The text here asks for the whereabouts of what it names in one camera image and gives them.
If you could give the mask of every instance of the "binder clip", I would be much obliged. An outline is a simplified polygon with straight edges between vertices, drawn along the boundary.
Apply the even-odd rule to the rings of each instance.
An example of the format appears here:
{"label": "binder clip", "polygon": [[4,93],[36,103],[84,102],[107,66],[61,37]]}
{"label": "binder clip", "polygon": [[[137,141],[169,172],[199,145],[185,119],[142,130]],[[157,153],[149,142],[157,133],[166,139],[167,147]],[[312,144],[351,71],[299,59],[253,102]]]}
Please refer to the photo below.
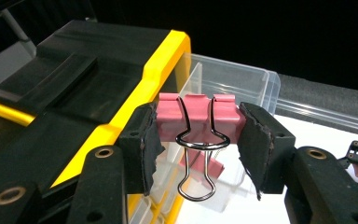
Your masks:
{"label": "binder clip", "polygon": [[[178,185],[179,194],[193,202],[211,198],[216,191],[209,175],[212,152],[237,143],[245,124],[245,116],[235,105],[235,96],[216,94],[209,99],[204,94],[188,94],[182,99],[178,93],[161,93],[157,113],[161,141],[174,140],[185,148],[185,177]],[[183,190],[190,175],[190,149],[203,153],[203,174],[211,187],[201,197],[192,197]]]}
{"label": "binder clip", "polygon": [[[218,154],[224,150],[224,148],[218,149],[214,155],[212,156],[212,153],[208,155],[208,176],[212,177],[214,179],[218,179],[219,176],[223,173],[225,170],[225,165],[217,160]],[[197,171],[199,173],[204,172],[204,160],[207,156],[205,152],[195,150],[195,149],[187,149],[188,153],[188,167],[193,170]],[[186,157],[182,157],[182,159],[179,162],[179,165],[182,167],[186,167]],[[206,179],[204,179],[203,176],[200,175],[193,175],[193,178],[195,178],[197,181],[201,182],[202,186],[205,188],[209,188],[210,184]]]}

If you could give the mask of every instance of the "white surface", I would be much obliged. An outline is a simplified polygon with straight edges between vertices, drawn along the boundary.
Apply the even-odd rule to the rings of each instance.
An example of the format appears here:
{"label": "white surface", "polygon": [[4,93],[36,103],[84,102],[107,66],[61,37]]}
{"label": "white surface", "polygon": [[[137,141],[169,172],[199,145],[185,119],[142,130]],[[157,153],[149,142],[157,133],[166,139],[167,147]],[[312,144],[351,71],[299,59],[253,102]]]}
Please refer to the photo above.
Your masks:
{"label": "white surface", "polygon": [[[358,140],[358,134],[282,116],[275,116],[275,119],[296,137],[296,147],[320,147],[337,158],[344,157],[351,142]],[[349,173],[354,176],[351,167]],[[284,193],[262,195],[261,202],[259,202],[252,189],[249,188],[248,181],[245,179],[242,192],[231,196],[222,213],[185,200],[176,223],[289,223],[283,203]]]}

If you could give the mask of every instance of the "clear plastic container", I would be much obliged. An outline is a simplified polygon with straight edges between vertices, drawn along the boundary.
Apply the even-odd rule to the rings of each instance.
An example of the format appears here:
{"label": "clear plastic container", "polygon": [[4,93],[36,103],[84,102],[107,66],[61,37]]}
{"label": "clear plastic container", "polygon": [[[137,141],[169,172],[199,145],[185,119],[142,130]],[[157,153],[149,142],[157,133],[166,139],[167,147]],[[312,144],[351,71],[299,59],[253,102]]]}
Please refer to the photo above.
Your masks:
{"label": "clear plastic container", "polygon": [[130,224],[150,223],[153,219],[153,213],[150,210],[150,206],[150,199],[148,197],[143,197],[135,208],[132,217],[130,217]]}
{"label": "clear plastic container", "polygon": [[165,223],[165,219],[162,215],[159,215],[156,219],[156,224],[164,224]]}
{"label": "clear plastic container", "polygon": [[275,113],[281,81],[277,73],[239,63],[222,61],[197,54],[184,54],[181,63],[190,62],[191,75],[181,90],[188,93],[235,94],[240,102],[260,105]]}
{"label": "clear plastic container", "polygon": [[[251,103],[262,106],[270,114],[275,113],[281,87],[275,72],[196,54],[183,55],[179,63],[188,64],[190,70],[190,77],[180,91],[182,97],[189,93],[202,93],[210,98],[217,93],[235,94],[237,105],[240,102]],[[155,203],[163,203],[160,212],[166,216],[172,208],[174,198],[181,197],[177,193],[177,186],[185,176],[185,167],[179,162],[184,154],[183,148],[176,143],[163,145],[167,150],[158,157],[151,198]],[[215,151],[212,157],[223,163],[225,170],[217,179],[212,178],[216,185],[214,196],[199,204],[223,212],[232,193],[241,190],[242,195],[246,196],[246,190],[243,190],[245,172],[240,160],[232,160],[240,157],[236,145]],[[203,180],[202,173],[191,170],[185,192],[194,197],[205,195],[210,187]]]}

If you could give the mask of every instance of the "pink binder clip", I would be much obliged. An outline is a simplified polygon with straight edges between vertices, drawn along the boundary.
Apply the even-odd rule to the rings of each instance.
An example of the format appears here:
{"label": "pink binder clip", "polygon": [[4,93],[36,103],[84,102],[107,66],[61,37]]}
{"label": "pink binder clip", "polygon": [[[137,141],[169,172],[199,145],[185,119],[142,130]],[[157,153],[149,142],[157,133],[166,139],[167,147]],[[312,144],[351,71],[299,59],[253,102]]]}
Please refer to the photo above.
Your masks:
{"label": "pink binder clip", "polygon": [[[182,99],[177,93],[161,93],[157,108],[157,125],[161,141],[173,139],[185,147],[186,175],[178,185],[179,193],[190,201],[200,202],[212,197],[215,185],[208,175],[209,162],[212,160],[211,173],[220,175],[224,167],[211,159],[212,151],[237,143],[245,124],[245,116],[235,105],[235,96],[216,94],[209,99],[204,94],[188,94]],[[211,192],[202,197],[187,195],[182,186],[189,177],[188,150],[204,151],[204,177],[211,186]]]}

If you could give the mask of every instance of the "yellow toolbox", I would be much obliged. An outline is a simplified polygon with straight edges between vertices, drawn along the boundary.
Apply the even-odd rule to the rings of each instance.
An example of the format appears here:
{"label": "yellow toolbox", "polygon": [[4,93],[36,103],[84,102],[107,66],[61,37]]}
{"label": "yellow toolbox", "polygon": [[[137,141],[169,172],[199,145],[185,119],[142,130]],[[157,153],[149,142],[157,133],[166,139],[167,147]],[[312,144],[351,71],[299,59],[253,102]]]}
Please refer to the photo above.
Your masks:
{"label": "yellow toolbox", "polygon": [[[222,74],[244,81],[229,83]],[[92,166],[88,159],[90,165],[84,165],[88,154],[104,158],[120,153],[124,174],[118,175],[126,182],[117,190],[128,196],[118,200],[125,208],[115,216],[130,223],[174,223],[183,202],[176,192],[183,175],[178,165],[182,154],[177,148],[174,155],[165,150],[157,158],[162,148],[144,150],[148,144],[161,147],[160,142],[142,142],[145,136],[140,133],[149,132],[143,130],[150,122],[145,114],[152,106],[145,104],[157,102],[161,91],[230,93],[238,102],[274,113],[279,88],[276,73],[191,54],[190,39],[183,32],[71,21],[37,46],[35,58],[0,83],[0,223],[77,223],[112,217],[91,201],[84,208],[89,198],[74,194],[101,194],[99,203],[120,198],[107,196],[103,185],[97,186],[98,192],[88,185],[95,180],[93,185],[102,181],[109,186],[93,175],[104,168],[103,162]],[[221,181],[228,188],[224,197],[243,179],[242,169],[239,176],[240,180]],[[76,186],[83,191],[75,192]],[[70,204],[75,202],[84,218],[73,214]]]}

